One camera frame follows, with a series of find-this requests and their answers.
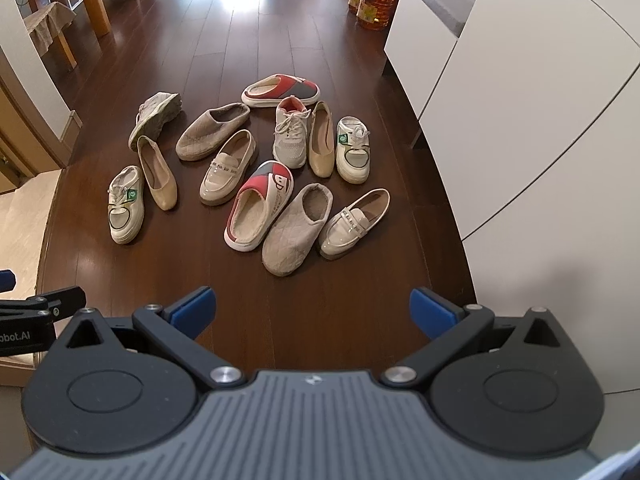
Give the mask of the white cabinet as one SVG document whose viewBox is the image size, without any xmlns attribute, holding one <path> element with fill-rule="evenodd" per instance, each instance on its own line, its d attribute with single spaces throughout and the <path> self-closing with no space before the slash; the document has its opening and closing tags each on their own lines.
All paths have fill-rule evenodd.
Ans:
<svg viewBox="0 0 640 480">
<path fill-rule="evenodd" d="M 639 385 L 639 0 L 400 0 L 386 54 L 475 297 L 551 310 L 603 390 Z"/>
</svg>

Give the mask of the red grey slipper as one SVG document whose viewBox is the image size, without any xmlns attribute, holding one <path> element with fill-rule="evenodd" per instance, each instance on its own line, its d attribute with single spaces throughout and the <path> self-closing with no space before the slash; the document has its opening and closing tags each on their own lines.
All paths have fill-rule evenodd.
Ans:
<svg viewBox="0 0 640 480">
<path fill-rule="evenodd" d="M 287 75 L 273 74 L 249 84 L 241 94 L 241 101 L 249 107 L 276 107 L 282 100 L 295 96 L 304 105 L 320 99 L 320 88 L 313 81 Z"/>
<path fill-rule="evenodd" d="M 237 252 L 251 252 L 290 200 L 294 190 L 291 170 L 282 162 L 263 162 L 241 186 L 224 229 L 224 241 Z"/>
</svg>

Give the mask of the cream loafer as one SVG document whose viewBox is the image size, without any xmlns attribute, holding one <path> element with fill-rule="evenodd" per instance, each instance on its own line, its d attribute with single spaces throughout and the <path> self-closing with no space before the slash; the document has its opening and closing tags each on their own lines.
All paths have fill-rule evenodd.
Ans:
<svg viewBox="0 0 640 480">
<path fill-rule="evenodd" d="M 201 202 L 219 206 L 231 200 L 257 153 L 257 142 L 250 130 L 233 133 L 209 164 L 200 186 Z"/>
<path fill-rule="evenodd" d="M 342 208 L 319 235 L 320 255 L 334 260 L 350 252 L 384 218 L 389 206 L 390 192 L 375 188 Z"/>
</svg>

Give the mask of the beige pump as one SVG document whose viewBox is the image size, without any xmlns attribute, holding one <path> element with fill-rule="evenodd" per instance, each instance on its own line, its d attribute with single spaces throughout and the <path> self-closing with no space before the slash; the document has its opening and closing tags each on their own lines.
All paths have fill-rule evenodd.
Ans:
<svg viewBox="0 0 640 480">
<path fill-rule="evenodd" d="M 161 210 L 171 210 L 178 202 L 178 186 L 162 151 L 148 136 L 137 140 L 137 151 L 152 199 Z"/>
<path fill-rule="evenodd" d="M 335 165 L 333 117 L 329 105 L 319 101 L 311 113 L 308 143 L 308 162 L 319 178 L 328 178 Z"/>
</svg>

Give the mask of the white green sneaker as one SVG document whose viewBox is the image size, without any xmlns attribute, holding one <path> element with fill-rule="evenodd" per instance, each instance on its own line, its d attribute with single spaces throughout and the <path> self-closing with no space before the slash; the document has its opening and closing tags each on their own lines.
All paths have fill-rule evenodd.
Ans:
<svg viewBox="0 0 640 480">
<path fill-rule="evenodd" d="M 139 166 L 125 167 L 107 190 L 107 221 L 112 240 L 126 245 L 140 232 L 144 220 L 144 181 Z"/>
<path fill-rule="evenodd" d="M 337 123 L 336 168 L 348 183 L 363 184 L 371 167 L 370 132 L 357 117 L 345 116 Z"/>
</svg>

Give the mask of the beige quilted slipper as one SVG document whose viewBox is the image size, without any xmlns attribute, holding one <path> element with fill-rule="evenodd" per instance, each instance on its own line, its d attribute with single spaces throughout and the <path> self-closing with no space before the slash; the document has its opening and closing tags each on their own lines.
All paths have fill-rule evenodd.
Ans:
<svg viewBox="0 0 640 480">
<path fill-rule="evenodd" d="M 262 243 L 262 264 L 275 276 L 296 271 L 329 219 L 333 194 L 323 184 L 304 186 L 285 207 Z"/>
</svg>

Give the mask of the wooden stool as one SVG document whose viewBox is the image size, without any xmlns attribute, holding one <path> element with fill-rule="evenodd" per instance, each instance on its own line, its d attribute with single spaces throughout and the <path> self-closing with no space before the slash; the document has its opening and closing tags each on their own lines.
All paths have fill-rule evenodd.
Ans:
<svg viewBox="0 0 640 480">
<path fill-rule="evenodd" d="M 75 18 L 76 13 L 58 1 L 53 1 L 24 18 L 29 37 L 40 58 L 55 46 L 64 58 L 68 69 L 76 68 L 76 58 L 64 34 L 64 29 L 73 24 Z"/>
</svg>

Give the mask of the oil bottle front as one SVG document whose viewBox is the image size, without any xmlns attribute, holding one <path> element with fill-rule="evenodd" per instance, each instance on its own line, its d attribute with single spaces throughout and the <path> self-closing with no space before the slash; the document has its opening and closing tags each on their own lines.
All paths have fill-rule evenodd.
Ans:
<svg viewBox="0 0 640 480">
<path fill-rule="evenodd" d="M 359 0 L 358 24 L 370 30 L 386 29 L 392 19 L 397 0 Z"/>
</svg>

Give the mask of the beige fuzzy slipper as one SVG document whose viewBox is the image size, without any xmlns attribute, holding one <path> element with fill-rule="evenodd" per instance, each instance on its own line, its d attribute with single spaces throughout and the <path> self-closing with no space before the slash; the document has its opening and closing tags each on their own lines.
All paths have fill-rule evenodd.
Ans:
<svg viewBox="0 0 640 480">
<path fill-rule="evenodd" d="M 243 103 L 209 108 L 178 139 L 178 159 L 195 162 L 212 154 L 247 122 L 248 116 L 250 108 Z"/>
</svg>

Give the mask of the white pink sneaker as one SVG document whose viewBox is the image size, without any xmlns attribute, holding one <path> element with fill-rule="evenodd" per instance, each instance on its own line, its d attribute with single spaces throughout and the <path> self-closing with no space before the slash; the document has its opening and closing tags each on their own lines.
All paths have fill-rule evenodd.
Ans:
<svg viewBox="0 0 640 480">
<path fill-rule="evenodd" d="M 287 96 L 276 108 L 272 154 L 290 169 L 306 164 L 310 113 L 296 96 Z"/>
</svg>

